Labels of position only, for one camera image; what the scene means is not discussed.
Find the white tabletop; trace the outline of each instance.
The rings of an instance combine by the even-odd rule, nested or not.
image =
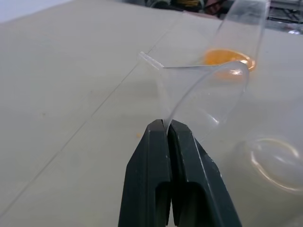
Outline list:
[[[117,226],[137,134],[160,117],[153,78],[127,75],[178,17],[75,0],[0,24],[1,226]],[[220,21],[201,20],[209,40]],[[221,169],[254,125],[302,97],[302,53],[301,36],[265,31],[245,96],[203,145]],[[222,175],[244,226],[254,226],[260,211]]]

